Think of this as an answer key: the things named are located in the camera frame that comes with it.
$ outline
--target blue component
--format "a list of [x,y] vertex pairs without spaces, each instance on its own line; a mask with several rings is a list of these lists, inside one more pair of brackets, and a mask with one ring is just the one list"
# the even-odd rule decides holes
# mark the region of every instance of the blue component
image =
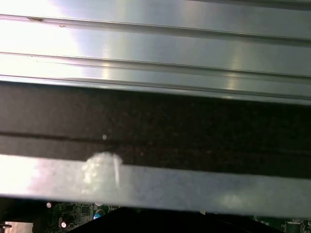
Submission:
[[94,215],[93,219],[97,219],[99,217],[101,217],[101,215]]

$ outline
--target metal rail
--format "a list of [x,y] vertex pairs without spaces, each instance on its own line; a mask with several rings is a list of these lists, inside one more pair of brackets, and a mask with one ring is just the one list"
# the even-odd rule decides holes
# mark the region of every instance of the metal rail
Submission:
[[311,13],[271,2],[1,2],[0,80],[308,104]]
[[1,195],[263,216],[311,215],[311,181],[0,155]]

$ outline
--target circuit board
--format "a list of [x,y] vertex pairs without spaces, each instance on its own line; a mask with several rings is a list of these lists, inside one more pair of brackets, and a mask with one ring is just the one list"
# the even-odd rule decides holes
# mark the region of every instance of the circuit board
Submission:
[[254,216],[254,220],[285,233],[311,232],[311,218],[274,218]]
[[[103,210],[103,214],[107,214],[118,208],[119,206],[111,205],[98,207],[94,203],[87,202],[60,202],[48,210],[47,224],[45,224],[42,232],[66,233],[93,220],[96,211],[99,209]],[[62,216],[68,214],[73,216],[73,221],[63,228],[61,226]],[[311,233],[311,218],[274,218],[261,216],[252,216],[250,218],[285,233]]]
[[[46,224],[43,233],[65,233],[93,220],[98,209],[105,214],[119,208],[119,206],[98,207],[94,203],[87,202],[61,202],[52,206],[47,213]],[[65,228],[61,226],[62,216],[71,215],[72,222]]]

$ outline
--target capacitor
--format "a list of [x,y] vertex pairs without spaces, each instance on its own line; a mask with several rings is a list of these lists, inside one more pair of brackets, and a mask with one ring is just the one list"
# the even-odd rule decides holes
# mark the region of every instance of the capacitor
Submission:
[[47,202],[47,208],[51,208],[52,207],[52,203],[51,202]]
[[60,226],[62,228],[67,228],[74,221],[73,215],[64,215],[62,216],[62,222]]
[[98,206],[98,207],[101,207],[103,204],[100,203],[100,202],[95,202],[95,205]]
[[95,215],[94,215],[93,219],[97,219],[97,218],[99,218],[99,217],[101,217],[101,216],[104,216],[104,215],[105,215],[105,211],[102,210],[102,209],[99,209],[99,210],[97,210],[97,211],[95,212]]

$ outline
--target black panel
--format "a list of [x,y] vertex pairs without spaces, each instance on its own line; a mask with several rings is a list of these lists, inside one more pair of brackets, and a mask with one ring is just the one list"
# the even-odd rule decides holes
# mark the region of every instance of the black panel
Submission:
[[311,177],[306,106],[0,83],[0,109],[0,153]]

